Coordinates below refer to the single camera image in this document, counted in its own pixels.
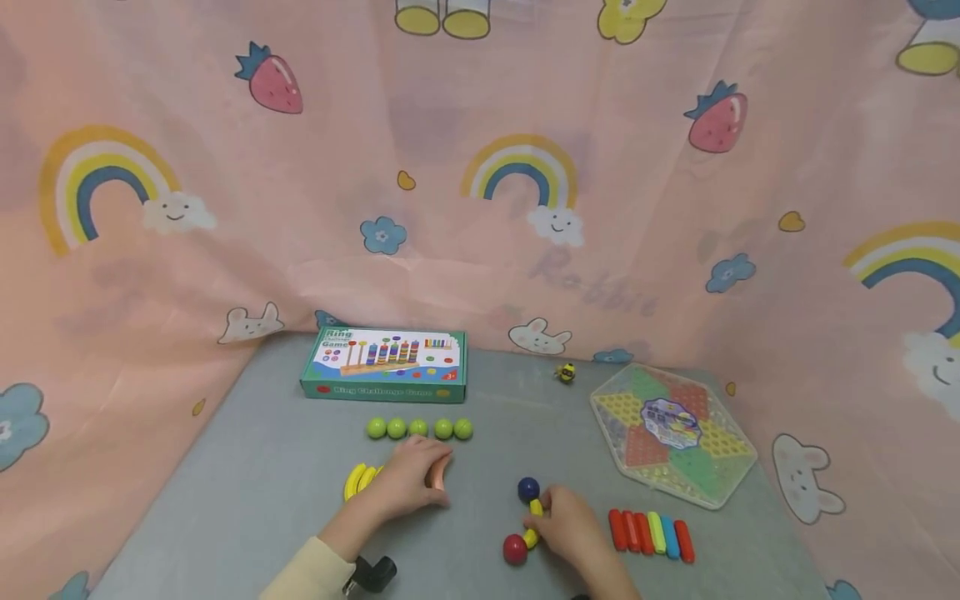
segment rainbow print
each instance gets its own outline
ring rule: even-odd
[[[120,180],[141,204],[180,190],[170,165],[149,144],[108,125],[61,136],[40,170],[40,221],[57,255],[97,239],[90,203],[101,183]]]
[[[857,247],[844,266],[868,288],[900,273],[937,281],[953,300],[953,313],[937,333],[960,348],[960,224],[912,223],[884,231]]]
[[[572,210],[577,203],[573,160],[550,139],[526,133],[501,137],[481,150],[464,173],[460,194],[491,200],[496,186],[514,174],[537,183],[540,206]]]

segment wooden toy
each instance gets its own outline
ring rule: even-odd
[[[453,423],[453,435],[457,436],[458,440],[469,440],[473,437],[473,423],[467,419],[457,419],[457,422]]]
[[[383,467],[368,467],[360,463],[350,472],[347,482],[344,484],[344,502],[353,498],[356,494],[362,492],[373,479],[377,476]]]
[[[636,515],[630,511],[624,511],[623,522],[627,525],[627,547],[636,554],[640,551],[640,531],[636,527]]]
[[[534,516],[543,516],[543,505],[540,504],[540,484],[533,477],[524,477],[516,484],[520,500],[524,504],[530,505],[530,513]],[[516,539],[523,542],[522,557],[520,552],[514,548]],[[540,536],[533,529],[528,528],[522,536],[511,534],[503,542],[503,558],[510,564],[523,564],[527,560],[526,553],[533,550],[534,546],[540,540]]]
[[[387,422],[380,417],[370,419],[370,422],[367,423],[367,435],[374,440],[379,440],[387,435]]]
[[[673,527],[673,519],[660,515],[663,524],[663,537],[666,540],[666,556],[672,561],[680,558],[680,544],[677,542],[677,530]]]
[[[437,436],[438,440],[449,440],[453,435],[453,423],[450,419],[437,419],[433,424],[433,435]]]
[[[430,466],[430,470],[427,471],[426,481],[427,485],[434,490],[442,490],[444,488],[444,472],[446,471],[446,466],[450,462],[450,455],[447,454],[442,459]]]
[[[680,558],[685,563],[693,564],[696,560],[696,554],[693,552],[693,540],[690,539],[690,530],[687,529],[684,521],[674,521],[674,529],[677,530],[677,543],[680,545]]]
[[[403,422],[403,419],[390,419],[387,423],[387,435],[392,440],[399,440],[407,435],[407,423]]]
[[[430,426],[426,424],[426,421],[423,419],[414,419],[410,421],[410,435],[412,436],[423,436],[424,438],[430,435]]]
[[[660,515],[650,511],[647,513],[647,522],[650,523],[650,537],[654,539],[654,552],[666,554],[666,537],[663,535],[663,521]]]
[[[516,484],[516,493],[524,504],[529,504],[540,497],[540,484],[533,477],[524,477]]]
[[[527,543],[521,536],[510,534],[503,541],[503,560],[513,566],[527,562]]]
[[[644,513],[634,513],[636,527],[640,530],[640,552],[646,556],[654,553],[654,538],[650,533],[650,522]]]
[[[607,514],[610,521],[610,533],[613,536],[613,547],[617,552],[624,552],[627,549],[627,522],[623,518],[623,513],[616,509],[611,509]]]

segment blue flower print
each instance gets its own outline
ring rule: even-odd
[[[721,260],[713,265],[707,291],[711,294],[723,294],[737,281],[745,281],[756,273],[756,265],[750,262],[746,253],[741,252],[729,260]]]
[[[346,323],[344,323],[343,321],[337,319],[336,317],[334,317],[334,316],[331,315],[330,313],[326,312],[325,310],[315,310],[315,311],[313,311],[313,314],[314,314],[315,317],[317,317],[317,328],[318,328],[318,329],[320,329],[320,328],[323,327],[324,325],[328,325],[328,326],[331,326],[331,327],[349,327],[348,324],[346,324]]]
[[[364,248],[374,254],[396,254],[400,244],[407,241],[407,230],[390,217],[381,216],[376,221],[364,221],[360,232],[363,233]]]
[[[50,421],[40,412],[43,392],[32,383],[17,383],[0,394],[0,472],[43,441]]]
[[[862,600],[860,592],[842,579],[837,580],[833,587],[827,586],[830,600]]]
[[[90,590],[86,588],[86,582],[90,574],[81,571],[70,578],[66,584],[47,597],[47,600],[86,600],[90,596]]]
[[[633,354],[623,348],[597,352],[593,355],[595,363],[629,363],[632,360],[634,360]]]

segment toy box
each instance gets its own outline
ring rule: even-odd
[[[467,334],[325,326],[300,385],[314,398],[461,403]]]

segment plastic game board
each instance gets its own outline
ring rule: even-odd
[[[706,385],[633,364],[590,395],[621,473],[716,510],[756,449]]]

